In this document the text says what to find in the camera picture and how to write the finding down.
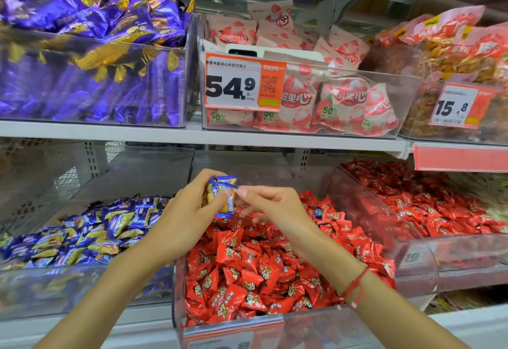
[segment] red string bracelet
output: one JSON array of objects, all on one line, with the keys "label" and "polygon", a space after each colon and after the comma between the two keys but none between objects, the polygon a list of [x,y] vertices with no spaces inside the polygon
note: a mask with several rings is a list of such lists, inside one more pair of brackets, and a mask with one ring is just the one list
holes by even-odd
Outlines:
[{"label": "red string bracelet", "polygon": [[354,300],[352,303],[351,303],[351,307],[353,309],[356,309],[356,307],[358,306],[358,303],[359,301],[362,299],[363,297],[363,287],[362,287],[362,283],[360,282],[363,278],[363,276],[365,275],[365,273],[367,273],[369,271],[369,268],[368,267],[365,267],[365,269],[363,269],[362,273],[356,278],[354,279],[350,284],[349,286],[347,287],[347,289],[344,291],[344,293],[341,294],[342,298],[344,299],[344,301],[346,300],[347,297],[349,297],[349,295],[352,293],[352,291],[354,289],[356,289],[357,287],[360,287],[360,293],[358,295],[358,297],[356,298],[356,300]]}]

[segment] forearm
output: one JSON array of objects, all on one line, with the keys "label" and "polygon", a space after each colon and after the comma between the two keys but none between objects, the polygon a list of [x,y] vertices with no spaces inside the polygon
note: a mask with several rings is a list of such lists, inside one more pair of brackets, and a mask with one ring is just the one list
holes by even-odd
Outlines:
[{"label": "forearm", "polygon": [[[314,238],[315,244],[320,246],[314,250],[314,266],[339,293],[344,292],[365,266],[326,235]],[[356,312],[387,349],[469,348],[370,271],[361,280],[361,285],[363,296]],[[356,288],[346,301],[349,304],[355,301],[359,291],[359,287]]]},{"label": "forearm", "polygon": [[163,264],[154,261],[149,243],[142,242],[117,256],[95,286],[34,348],[100,348],[130,301]]}]

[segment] qr code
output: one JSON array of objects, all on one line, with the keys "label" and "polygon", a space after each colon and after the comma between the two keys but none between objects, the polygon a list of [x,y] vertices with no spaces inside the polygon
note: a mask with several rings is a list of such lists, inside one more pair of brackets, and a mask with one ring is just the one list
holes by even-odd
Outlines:
[{"label": "qr code", "polygon": [[260,93],[276,93],[277,92],[277,77],[270,75],[261,76]]}]

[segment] pile of red candy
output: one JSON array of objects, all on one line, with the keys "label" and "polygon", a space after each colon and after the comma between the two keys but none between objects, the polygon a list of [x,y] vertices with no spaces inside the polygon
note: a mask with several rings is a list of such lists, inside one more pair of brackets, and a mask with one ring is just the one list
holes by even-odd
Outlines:
[{"label": "pile of red candy", "polygon": [[[395,288],[395,262],[381,256],[382,244],[353,228],[329,197],[318,201],[307,191],[300,200],[321,231]],[[186,327],[343,303],[332,285],[295,255],[280,230],[252,223],[262,213],[240,211],[235,209],[233,219],[216,217],[187,257]]]},{"label": "pile of red candy", "polygon": [[[453,192],[445,174],[414,171],[403,162],[355,159],[342,163],[342,167],[424,237],[508,234],[508,224],[489,217],[476,198]],[[410,238],[404,227],[396,231],[400,239]]]}]

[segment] orange price tag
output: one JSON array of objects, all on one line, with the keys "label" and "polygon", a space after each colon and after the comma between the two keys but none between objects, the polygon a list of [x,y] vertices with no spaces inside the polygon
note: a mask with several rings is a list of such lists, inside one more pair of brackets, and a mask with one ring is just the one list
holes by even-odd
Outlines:
[{"label": "orange price tag", "polygon": [[478,128],[489,108],[495,87],[447,82],[430,117],[430,125]]},{"label": "orange price tag", "polygon": [[207,53],[205,106],[278,112],[286,67],[283,61]]}]

